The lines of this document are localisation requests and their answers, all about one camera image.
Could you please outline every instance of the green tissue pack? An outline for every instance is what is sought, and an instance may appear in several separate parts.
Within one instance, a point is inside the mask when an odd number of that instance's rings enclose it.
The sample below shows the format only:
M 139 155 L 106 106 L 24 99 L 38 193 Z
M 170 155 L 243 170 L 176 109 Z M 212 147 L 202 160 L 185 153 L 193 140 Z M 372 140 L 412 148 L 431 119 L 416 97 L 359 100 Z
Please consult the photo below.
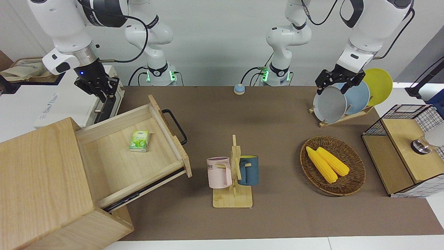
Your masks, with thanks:
M 130 151 L 132 152 L 146 152 L 148 142 L 150 140 L 150 132 L 136 130 L 133 133 L 133 138 L 130 142 Z

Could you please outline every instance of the yellow corn cob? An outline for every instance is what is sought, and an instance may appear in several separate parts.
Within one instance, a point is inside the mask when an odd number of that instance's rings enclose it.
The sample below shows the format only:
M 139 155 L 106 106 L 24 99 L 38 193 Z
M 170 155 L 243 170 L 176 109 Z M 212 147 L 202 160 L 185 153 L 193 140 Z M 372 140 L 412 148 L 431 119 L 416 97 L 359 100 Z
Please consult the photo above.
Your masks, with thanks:
M 329 164 L 312 148 L 306 147 L 308 157 L 313 162 L 317 170 L 322 174 L 324 179 L 328 183 L 333 183 L 337 180 L 337 175 L 333 171 L 333 169 L 329 166 Z
M 317 148 L 316 152 L 330 165 L 330 167 L 340 176 L 349 174 L 350 169 L 338 158 L 322 147 Z

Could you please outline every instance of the table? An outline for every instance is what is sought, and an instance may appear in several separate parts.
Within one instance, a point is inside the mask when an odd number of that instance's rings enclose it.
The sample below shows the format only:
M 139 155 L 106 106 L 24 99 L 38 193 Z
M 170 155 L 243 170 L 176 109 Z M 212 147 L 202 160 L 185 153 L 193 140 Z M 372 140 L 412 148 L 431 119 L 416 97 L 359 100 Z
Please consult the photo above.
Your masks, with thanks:
M 309 114 L 315 87 L 127 87 L 120 112 L 153 94 L 188 136 L 184 146 L 193 177 L 179 177 L 132 202 L 135 231 L 123 240 L 299 238 L 443 234 L 425 199 L 389 198 L 361 134 L 377 119 L 366 116 L 319 128 Z M 236 134 L 244 154 L 259 155 L 260 184 L 251 209 L 215 209 L 206 159 L 229 156 Z M 367 171 L 353 195 L 326 196 L 300 171 L 302 144 L 316 135 L 340 138 L 361 156 Z

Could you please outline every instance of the wicker basket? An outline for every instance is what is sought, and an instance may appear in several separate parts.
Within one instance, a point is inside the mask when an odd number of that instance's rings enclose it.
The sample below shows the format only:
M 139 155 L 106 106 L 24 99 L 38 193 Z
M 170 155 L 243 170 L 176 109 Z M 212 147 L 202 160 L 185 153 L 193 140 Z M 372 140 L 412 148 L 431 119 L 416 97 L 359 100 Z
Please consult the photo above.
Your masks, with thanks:
M 308 157 L 305 147 L 316 150 L 323 147 L 345 163 L 350 172 L 347 176 L 338 176 L 338 180 L 329 184 L 316 169 Z M 301 150 L 301 166 L 307 178 L 319 189 L 329 194 L 344 196 L 354 194 L 365 182 L 365 168 L 359 155 L 345 142 L 330 136 L 317 136 L 304 143 Z

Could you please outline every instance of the black drawer handle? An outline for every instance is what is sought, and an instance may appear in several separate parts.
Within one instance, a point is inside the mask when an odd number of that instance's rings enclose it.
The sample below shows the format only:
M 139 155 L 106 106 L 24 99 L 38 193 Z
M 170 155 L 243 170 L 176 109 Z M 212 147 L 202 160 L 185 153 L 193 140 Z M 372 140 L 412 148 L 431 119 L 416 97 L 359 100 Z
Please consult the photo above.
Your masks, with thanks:
M 180 133 L 183 136 L 183 141 L 180 142 L 181 145 L 185 145 L 188 142 L 188 138 L 186 137 L 185 132 L 183 131 L 182 127 L 180 126 L 179 122 L 176 120 L 176 117 L 174 117 L 173 112 L 169 109 L 162 110 L 162 113 L 168 113 L 170 114 L 171 118 L 173 119 L 174 123 L 176 124 L 177 128 L 179 129 Z

